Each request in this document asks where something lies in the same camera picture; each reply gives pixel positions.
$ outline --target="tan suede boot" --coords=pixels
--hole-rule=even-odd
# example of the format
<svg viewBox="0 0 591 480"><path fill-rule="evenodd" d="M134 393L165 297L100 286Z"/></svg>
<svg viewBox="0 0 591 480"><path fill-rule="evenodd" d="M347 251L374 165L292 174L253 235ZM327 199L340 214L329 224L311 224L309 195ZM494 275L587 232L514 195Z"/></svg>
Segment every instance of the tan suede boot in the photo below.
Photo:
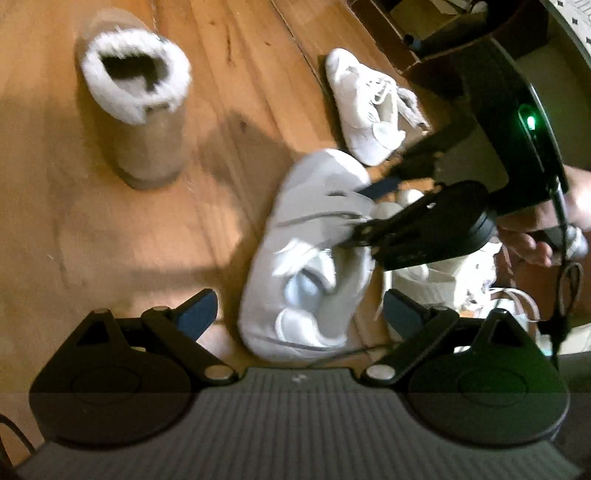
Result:
<svg viewBox="0 0 591 480"><path fill-rule="evenodd" d="M100 109L106 160L135 189L172 182L186 162L183 102L190 64L171 41L129 12L99 12L77 44L82 75Z"/></svg>

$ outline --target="wooden floor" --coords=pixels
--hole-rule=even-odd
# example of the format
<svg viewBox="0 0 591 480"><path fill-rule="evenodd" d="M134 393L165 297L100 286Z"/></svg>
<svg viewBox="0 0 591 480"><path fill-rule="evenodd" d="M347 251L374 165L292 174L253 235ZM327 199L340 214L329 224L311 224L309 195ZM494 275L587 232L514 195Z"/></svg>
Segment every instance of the wooden floor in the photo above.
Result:
<svg viewBox="0 0 591 480"><path fill-rule="evenodd" d="M235 324L276 189L303 154L342 146L322 57L344 47L395 76L343 1L0 2L0 412L35 444L28 387L94 308L132 316L211 287L222 311L200 343L241 371L259 363ZM134 191L107 166L76 72L77 33L109 6L154 25L193 66L191 163L159 191ZM375 277L358 342L385 335L370 322ZM2 435L13 460L24 458Z"/></svg>

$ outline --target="human hand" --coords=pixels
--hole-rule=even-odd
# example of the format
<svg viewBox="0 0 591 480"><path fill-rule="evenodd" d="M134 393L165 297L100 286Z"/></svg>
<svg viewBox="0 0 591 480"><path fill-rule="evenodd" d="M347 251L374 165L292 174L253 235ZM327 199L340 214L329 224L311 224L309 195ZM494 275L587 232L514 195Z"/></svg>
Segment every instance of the human hand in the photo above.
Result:
<svg viewBox="0 0 591 480"><path fill-rule="evenodd" d="M588 230L591 227L591 173L566 166L564 171L570 186L565 195L569 222ZM554 252L546 242L536 242L530 232L557 225L554 206L544 202L499 218L499 239L527 262L549 267L553 264Z"/></svg>

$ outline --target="white sneaker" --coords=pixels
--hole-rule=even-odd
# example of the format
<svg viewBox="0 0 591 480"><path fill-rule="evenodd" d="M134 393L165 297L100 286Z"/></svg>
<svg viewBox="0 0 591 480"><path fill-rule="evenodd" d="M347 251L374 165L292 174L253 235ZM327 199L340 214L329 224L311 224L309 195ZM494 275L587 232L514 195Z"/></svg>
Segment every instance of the white sneaker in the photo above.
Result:
<svg viewBox="0 0 591 480"><path fill-rule="evenodd" d="M402 144L406 132L398 130L399 112L413 127L428 125L414 93L362 65L351 52L336 48L325 64L345 142L361 163L379 165Z"/></svg>
<svg viewBox="0 0 591 480"><path fill-rule="evenodd" d="M238 320L242 339L269 361L312 360L346 345L369 283L368 247L341 249L375 206L354 190L370 184L338 150L305 156L283 183L253 260Z"/></svg>

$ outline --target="white fabric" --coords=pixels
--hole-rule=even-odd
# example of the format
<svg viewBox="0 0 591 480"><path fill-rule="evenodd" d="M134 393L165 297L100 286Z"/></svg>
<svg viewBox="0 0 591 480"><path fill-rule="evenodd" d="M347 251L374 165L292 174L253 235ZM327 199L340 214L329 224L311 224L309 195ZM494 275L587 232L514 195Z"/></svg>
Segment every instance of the white fabric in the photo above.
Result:
<svg viewBox="0 0 591 480"><path fill-rule="evenodd" d="M284 181L242 296L238 326L246 346L269 361L311 360L346 345L350 320L369 283L369 248L341 249L373 201L346 153L305 156Z"/></svg>
<svg viewBox="0 0 591 480"><path fill-rule="evenodd" d="M168 75L153 91L132 94L113 81L102 57L124 59L140 54L160 59ZM88 45L81 68L95 101L107 113L130 125L145 123L147 108L166 106L174 112L183 103L191 83L191 65L183 51L165 38L136 28L97 35Z"/></svg>
<svg viewBox="0 0 591 480"><path fill-rule="evenodd" d="M326 76L335 96L347 147L361 163L375 166L386 160L406 136L398 130L398 113L413 127L427 125L417 97L393 78L362 65L336 48L326 57Z"/></svg>

